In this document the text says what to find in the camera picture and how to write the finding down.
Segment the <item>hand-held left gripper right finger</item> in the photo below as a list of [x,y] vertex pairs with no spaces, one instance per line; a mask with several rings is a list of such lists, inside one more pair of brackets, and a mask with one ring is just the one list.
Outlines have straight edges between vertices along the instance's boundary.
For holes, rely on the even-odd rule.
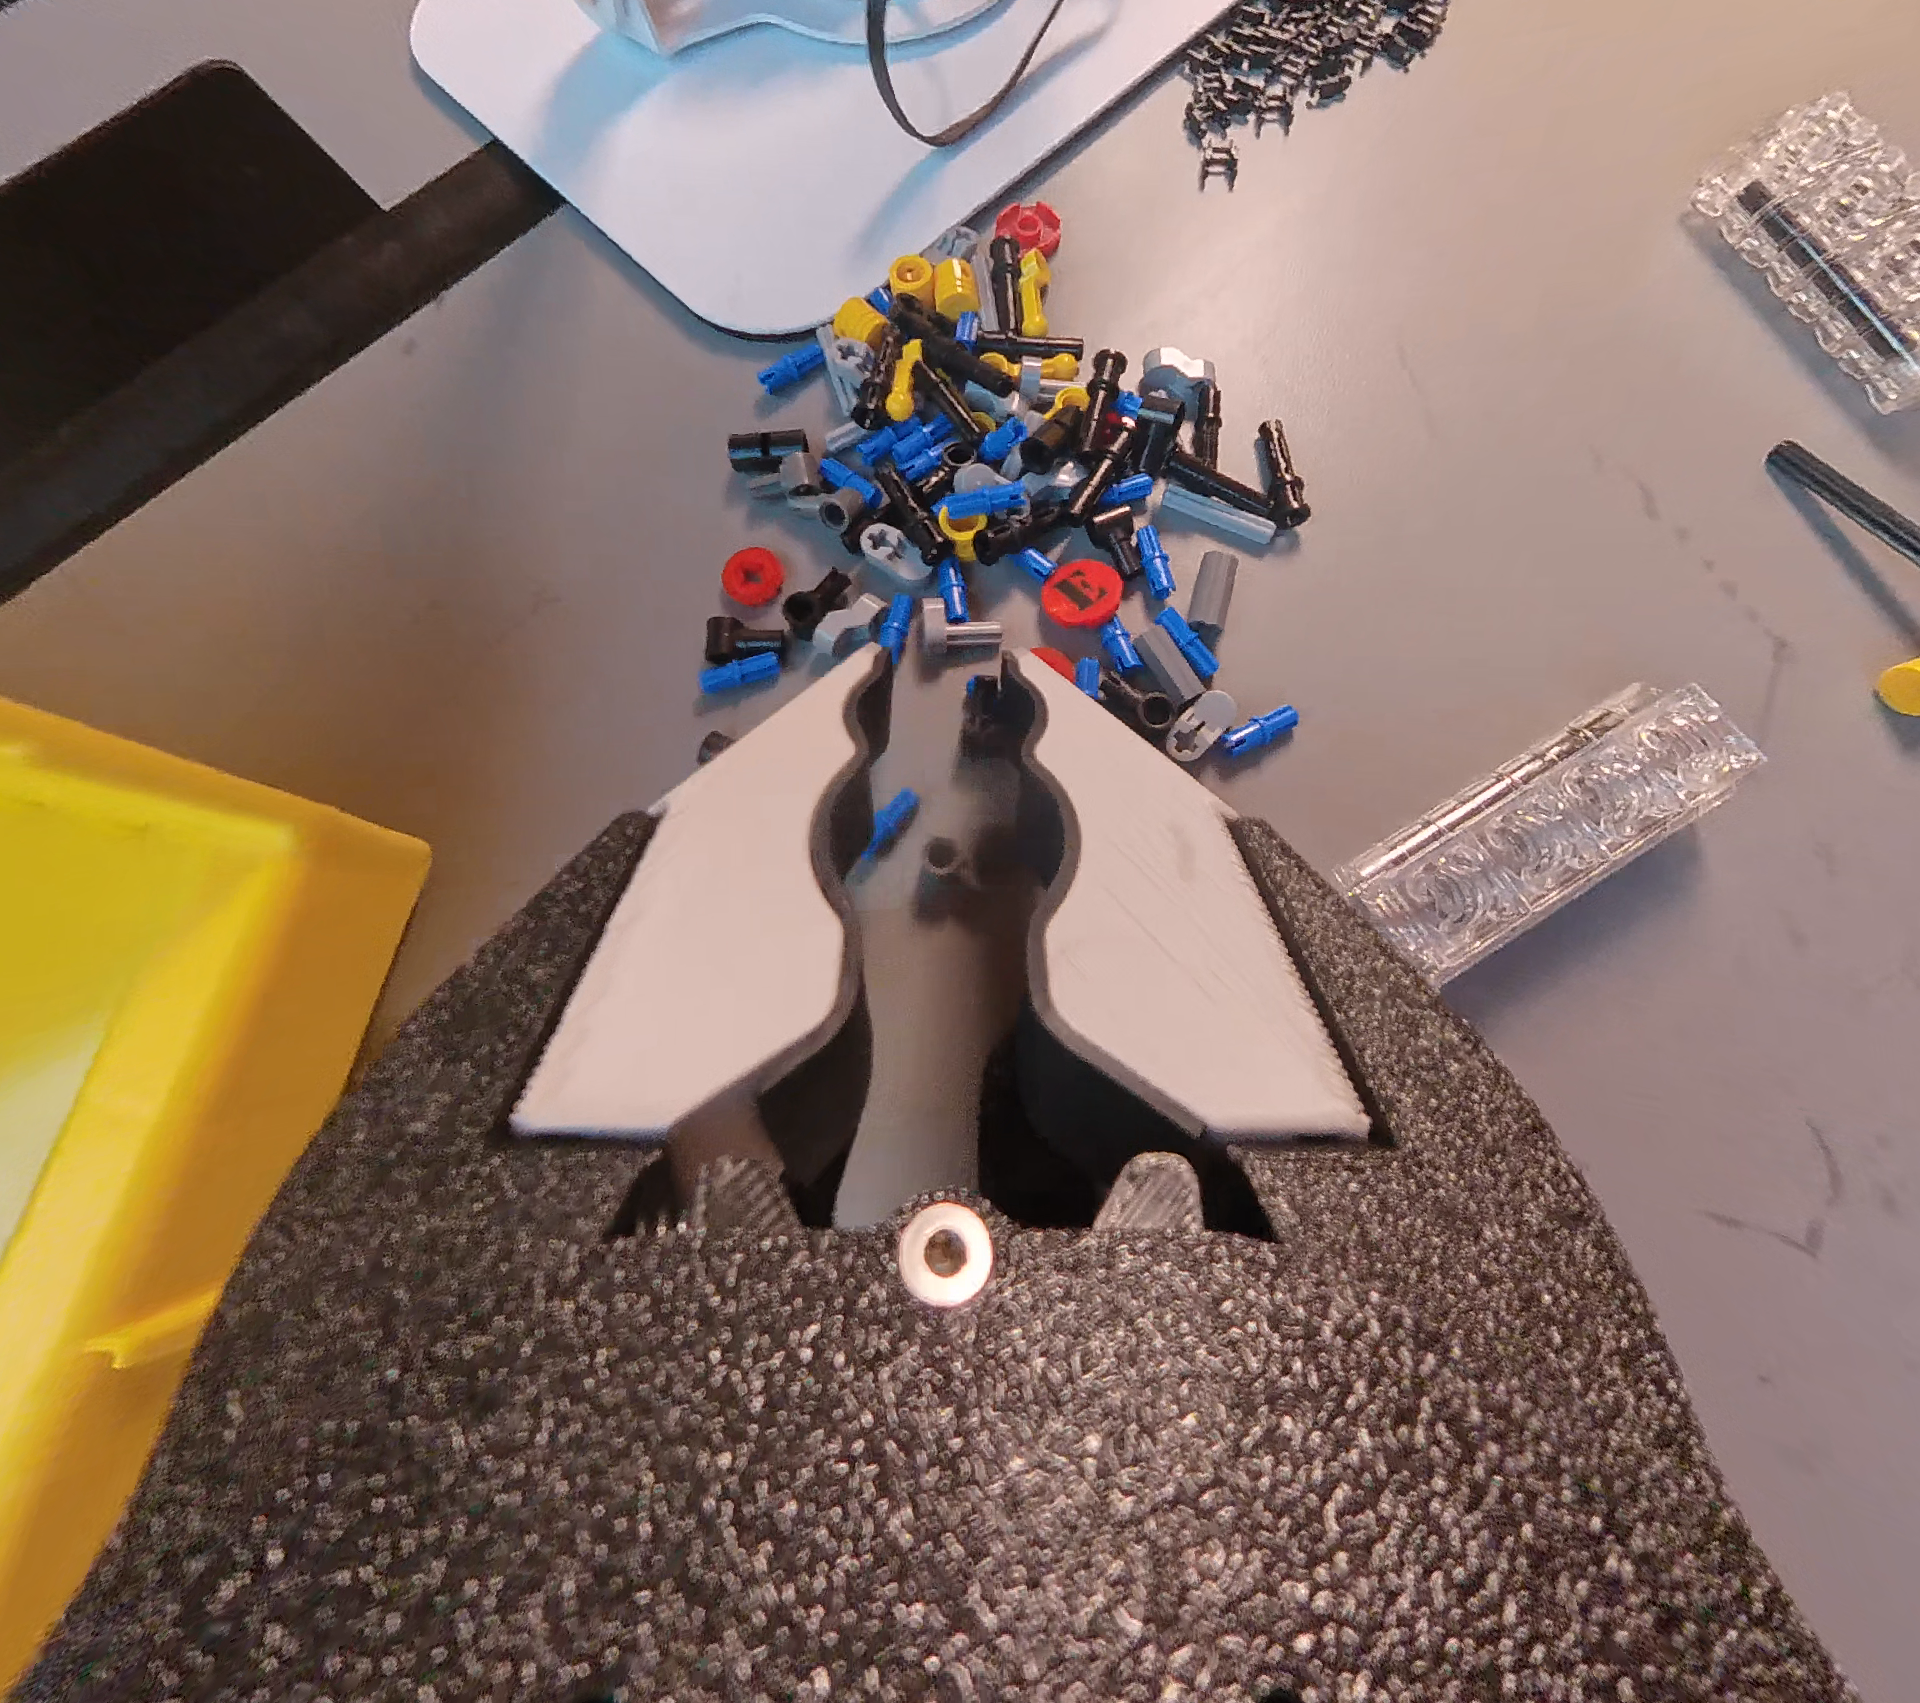
[[1024,761],[1065,862],[1029,934],[1042,1026],[1184,1133],[1364,1140],[1371,1118],[1239,853],[1238,811],[1029,650]]

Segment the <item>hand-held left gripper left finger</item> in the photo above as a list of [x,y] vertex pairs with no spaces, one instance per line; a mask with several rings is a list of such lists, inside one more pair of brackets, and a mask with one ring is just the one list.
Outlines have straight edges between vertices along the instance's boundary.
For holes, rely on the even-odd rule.
[[847,1023],[847,871],[870,841],[893,663],[866,648],[682,779],[541,1048],[519,1139],[664,1140]]

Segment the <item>pile of small toy pieces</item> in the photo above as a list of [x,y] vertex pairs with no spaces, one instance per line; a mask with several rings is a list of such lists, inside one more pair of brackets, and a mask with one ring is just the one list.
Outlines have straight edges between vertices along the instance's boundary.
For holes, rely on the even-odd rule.
[[804,660],[917,642],[930,667],[1006,642],[996,590],[1039,597],[1035,659],[1127,731],[1198,766],[1261,753],[1290,704],[1239,712],[1218,682],[1239,552],[1310,516],[1283,419],[1260,419],[1255,471],[1227,468],[1227,404],[1206,356],[1150,349],[1139,369],[1047,317],[1065,228],[1047,203],[1005,209],[985,245],[951,228],[758,372],[762,398],[828,386],[833,419],[726,438],[743,487],[845,554],[793,580],[770,546],[722,563],[699,696],[734,700]]

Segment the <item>clear toy brick block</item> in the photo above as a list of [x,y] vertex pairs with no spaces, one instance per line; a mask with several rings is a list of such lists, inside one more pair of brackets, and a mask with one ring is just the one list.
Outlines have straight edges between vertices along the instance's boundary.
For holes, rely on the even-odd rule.
[[1332,871],[1445,984],[1697,822],[1764,761],[1697,685],[1631,682]]
[[1719,157],[1693,214],[1760,272],[1878,413],[1917,409],[1917,162],[1845,90],[1785,110]]

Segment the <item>white book stand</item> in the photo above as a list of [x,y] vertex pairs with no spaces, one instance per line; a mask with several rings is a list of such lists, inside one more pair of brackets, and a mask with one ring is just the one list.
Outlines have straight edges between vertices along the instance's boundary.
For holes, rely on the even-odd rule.
[[658,54],[578,0],[420,0],[412,48],[696,317],[775,338],[996,206],[1235,3],[1070,0],[1011,101],[951,151],[887,114],[862,33],[755,21]]

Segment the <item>grey desk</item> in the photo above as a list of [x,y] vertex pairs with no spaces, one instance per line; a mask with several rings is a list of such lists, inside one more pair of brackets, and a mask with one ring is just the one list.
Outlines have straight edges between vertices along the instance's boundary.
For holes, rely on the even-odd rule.
[[[1202,188],[1180,81],[1036,184],[1054,306],[1279,413],[1313,519],[1224,652],[1298,738],[1224,781],[1319,870],[1630,681],[1770,761],[1452,997],[1638,1267],[1719,1469],[1870,1699],[1917,1694],[1917,569],[1778,491],[1799,438],[1917,511],[1875,417],[1685,224],[1845,88],[1917,147],[1917,0],[1454,0]],[[778,351],[560,210],[2,609],[2,690],[430,841],[394,1026],[718,724],[715,445]]]

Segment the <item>yellow plastic bin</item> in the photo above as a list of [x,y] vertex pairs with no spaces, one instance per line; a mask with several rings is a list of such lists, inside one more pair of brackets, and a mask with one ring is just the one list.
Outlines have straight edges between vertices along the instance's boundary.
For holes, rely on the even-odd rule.
[[342,1095],[430,849],[2,701],[2,1686]]

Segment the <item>yellow piston axle assembly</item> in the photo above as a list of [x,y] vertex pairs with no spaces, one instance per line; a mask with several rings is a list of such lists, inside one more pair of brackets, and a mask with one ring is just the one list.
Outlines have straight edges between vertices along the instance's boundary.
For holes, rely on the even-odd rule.
[[[1860,483],[1840,475],[1825,458],[1816,458],[1799,441],[1789,438],[1774,445],[1766,452],[1764,467],[1774,476],[1782,476],[1799,491],[1807,491],[1829,504],[1834,512],[1882,539],[1906,563],[1917,563],[1917,524],[1878,500],[1873,491],[1866,491]],[[1875,682],[1875,696],[1886,709],[1917,719],[1917,659],[1884,670]]]

